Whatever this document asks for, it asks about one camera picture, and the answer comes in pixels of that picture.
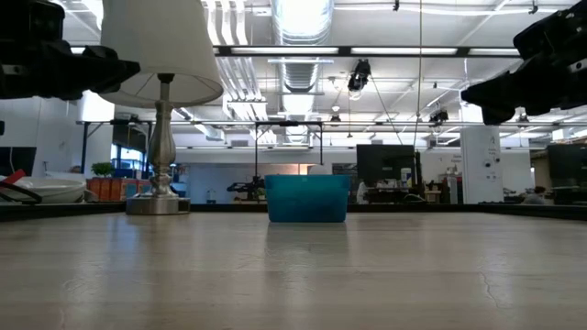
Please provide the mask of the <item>person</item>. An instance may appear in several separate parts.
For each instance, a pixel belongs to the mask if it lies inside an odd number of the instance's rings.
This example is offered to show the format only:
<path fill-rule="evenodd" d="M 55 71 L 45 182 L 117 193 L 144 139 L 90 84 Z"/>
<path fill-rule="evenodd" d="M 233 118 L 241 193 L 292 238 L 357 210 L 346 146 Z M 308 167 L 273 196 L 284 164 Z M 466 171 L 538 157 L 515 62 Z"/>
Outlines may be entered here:
<path fill-rule="evenodd" d="M 532 193 L 528 193 L 524 198 L 522 204 L 545 204 L 545 194 L 547 189 L 543 186 L 536 186 Z"/>

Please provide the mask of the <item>white shade table lamp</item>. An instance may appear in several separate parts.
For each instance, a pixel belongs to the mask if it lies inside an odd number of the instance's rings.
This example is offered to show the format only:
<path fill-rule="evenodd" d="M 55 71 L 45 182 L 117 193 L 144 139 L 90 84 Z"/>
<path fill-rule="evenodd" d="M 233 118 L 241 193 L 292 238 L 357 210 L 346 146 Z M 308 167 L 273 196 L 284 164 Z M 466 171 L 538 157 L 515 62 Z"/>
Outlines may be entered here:
<path fill-rule="evenodd" d="M 127 200 L 129 215 L 177 215 L 189 202 L 171 187 L 176 147 L 172 111 L 219 98 L 223 85 L 201 0 L 103 0 L 101 43 L 140 70 L 104 94 L 115 105 L 155 109 L 148 161 L 150 191 Z"/>

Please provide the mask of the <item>teal plastic bin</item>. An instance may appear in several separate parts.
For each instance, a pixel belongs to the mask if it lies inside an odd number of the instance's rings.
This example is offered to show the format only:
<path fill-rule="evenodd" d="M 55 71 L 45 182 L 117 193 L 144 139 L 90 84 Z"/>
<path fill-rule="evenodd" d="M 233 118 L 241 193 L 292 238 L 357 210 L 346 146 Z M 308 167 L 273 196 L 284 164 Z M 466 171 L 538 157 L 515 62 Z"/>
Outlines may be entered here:
<path fill-rule="evenodd" d="M 347 217 L 347 175 L 268 175 L 265 192 L 272 223 L 343 223 Z"/>

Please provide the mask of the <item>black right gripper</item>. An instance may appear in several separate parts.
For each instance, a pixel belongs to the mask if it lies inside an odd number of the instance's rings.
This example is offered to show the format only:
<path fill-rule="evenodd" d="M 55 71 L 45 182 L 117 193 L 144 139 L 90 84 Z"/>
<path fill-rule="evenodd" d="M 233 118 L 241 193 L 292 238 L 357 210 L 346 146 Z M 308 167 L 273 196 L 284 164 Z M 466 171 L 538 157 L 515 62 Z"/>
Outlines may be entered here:
<path fill-rule="evenodd" d="M 505 71 L 460 93 L 463 101 L 482 110 L 482 122 L 497 126 L 523 107 L 529 115 L 553 108 L 587 105 L 587 55 L 580 58 L 535 56 L 516 71 Z"/>

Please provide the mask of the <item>black overhead crossbar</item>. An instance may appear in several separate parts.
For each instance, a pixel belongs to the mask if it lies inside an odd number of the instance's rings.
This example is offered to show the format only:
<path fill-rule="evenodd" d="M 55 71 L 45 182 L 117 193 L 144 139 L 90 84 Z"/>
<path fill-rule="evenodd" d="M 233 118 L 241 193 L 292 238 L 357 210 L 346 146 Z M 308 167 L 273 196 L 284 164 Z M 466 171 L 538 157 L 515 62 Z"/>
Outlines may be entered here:
<path fill-rule="evenodd" d="M 514 48 L 487 47 L 351 47 L 351 46 L 214 46 L 217 57 L 343 58 L 496 58 L 518 59 Z"/>

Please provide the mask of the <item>white bowl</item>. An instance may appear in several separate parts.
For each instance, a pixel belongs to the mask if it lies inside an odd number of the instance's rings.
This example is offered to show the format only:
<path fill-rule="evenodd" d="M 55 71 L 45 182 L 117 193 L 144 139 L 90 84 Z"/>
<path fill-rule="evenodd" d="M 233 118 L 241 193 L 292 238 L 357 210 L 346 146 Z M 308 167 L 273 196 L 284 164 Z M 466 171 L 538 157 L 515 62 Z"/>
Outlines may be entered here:
<path fill-rule="evenodd" d="M 82 181 L 24 177 L 15 183 L 0 183 L 0 201 L 23 204 L 75 204 L 83 199 Z"/>

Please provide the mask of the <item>white pillar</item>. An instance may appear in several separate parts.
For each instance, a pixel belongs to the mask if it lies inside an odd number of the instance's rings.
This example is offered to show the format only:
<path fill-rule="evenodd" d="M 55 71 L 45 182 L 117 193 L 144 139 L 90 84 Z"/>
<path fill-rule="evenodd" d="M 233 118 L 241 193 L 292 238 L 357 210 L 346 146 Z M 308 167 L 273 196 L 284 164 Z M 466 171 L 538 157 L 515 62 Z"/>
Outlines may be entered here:
<path fill-rule="evenodd" d="M 463 202 L 499 203 L 504 200 L 499 130 L 468 126 L 460 131 Z"/>

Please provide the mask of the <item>orange boxes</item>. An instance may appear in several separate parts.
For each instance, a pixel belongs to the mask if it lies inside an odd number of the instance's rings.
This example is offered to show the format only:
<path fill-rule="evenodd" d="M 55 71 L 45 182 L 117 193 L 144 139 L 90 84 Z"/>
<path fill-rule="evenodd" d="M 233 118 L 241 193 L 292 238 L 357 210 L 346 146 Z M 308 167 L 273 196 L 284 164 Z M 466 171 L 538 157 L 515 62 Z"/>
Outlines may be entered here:
<path fill-rule="evenodd" d="M 124 178 L 97 178 L 86 181 L 99 202 L 124 202 L 138 193 L 138 181 Z"/>

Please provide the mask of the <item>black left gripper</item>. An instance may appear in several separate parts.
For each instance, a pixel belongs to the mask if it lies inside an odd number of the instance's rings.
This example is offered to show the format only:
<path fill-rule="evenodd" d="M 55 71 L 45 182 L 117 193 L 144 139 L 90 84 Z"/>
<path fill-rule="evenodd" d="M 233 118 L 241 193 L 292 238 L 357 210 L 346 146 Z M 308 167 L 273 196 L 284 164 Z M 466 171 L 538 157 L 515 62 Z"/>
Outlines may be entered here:
<path fill-rule="evenodd" d="M 138 62 L 121 60 L 114 49 L 105 46 L 86 46 L 84 56 L 93 60 L 93 76 L 98 77 L 93 86 L 83 76 L 81 55 L 74 54 L 66 41 L 0 40 L 0 99 L 75 100 L 90 89 L 111 94 L 140 71 Z"/>

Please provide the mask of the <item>small potted plant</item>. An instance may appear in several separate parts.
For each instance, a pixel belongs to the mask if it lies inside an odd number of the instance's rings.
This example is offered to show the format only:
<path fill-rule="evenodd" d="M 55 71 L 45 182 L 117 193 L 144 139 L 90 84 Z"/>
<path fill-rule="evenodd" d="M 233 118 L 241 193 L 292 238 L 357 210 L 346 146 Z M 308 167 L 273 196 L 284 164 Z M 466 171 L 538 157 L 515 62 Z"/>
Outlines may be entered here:
<path fill-rule="evenodd" d="M 112 177 L 116 168 L 111 162 L 96 162 L 91 166 L 91 172 L 95 177 L 108 178 Z"/>

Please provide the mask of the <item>black aluminium table frame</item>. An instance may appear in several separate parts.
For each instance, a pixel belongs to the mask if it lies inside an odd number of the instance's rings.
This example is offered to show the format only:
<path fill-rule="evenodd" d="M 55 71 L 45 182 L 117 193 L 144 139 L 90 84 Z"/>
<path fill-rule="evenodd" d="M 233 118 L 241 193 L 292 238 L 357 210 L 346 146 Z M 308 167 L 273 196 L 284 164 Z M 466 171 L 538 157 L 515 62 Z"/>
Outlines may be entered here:
<path fill-rule="evenodd" d="M 44 218 L 104 215 L 124 213 L 124 203 L 70 203 L 70 204 L 1 204 L 0 223 Z M 266 213 L 264 204 L 192 204 L 192 213 Z M 485 213 L 519 215 L 587 221 L 587 206 L 578 205 L 526 205 L 508 203 L 481 204 L 351 204 L 348 213 L 408 213 L 448 214 Z"/>

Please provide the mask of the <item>black monitor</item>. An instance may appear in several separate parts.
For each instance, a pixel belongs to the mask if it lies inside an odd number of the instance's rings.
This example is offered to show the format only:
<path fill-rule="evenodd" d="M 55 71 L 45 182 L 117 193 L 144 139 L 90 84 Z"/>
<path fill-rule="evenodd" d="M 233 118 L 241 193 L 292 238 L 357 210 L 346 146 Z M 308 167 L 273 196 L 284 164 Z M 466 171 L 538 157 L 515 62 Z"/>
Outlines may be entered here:
<path fill-rule="evenodd" d="M 587 205 L 587 145 L 547 146 L 554 204 Z"/>
<path fill-rule="evenodd" d="M 358 177 L 362 180 L 397 180 L 401 184 L 400 169 L 411 168 L 412 187 L 415 185 L 415 148 L 412 145 L 358 145 L 356 157 Z"/>

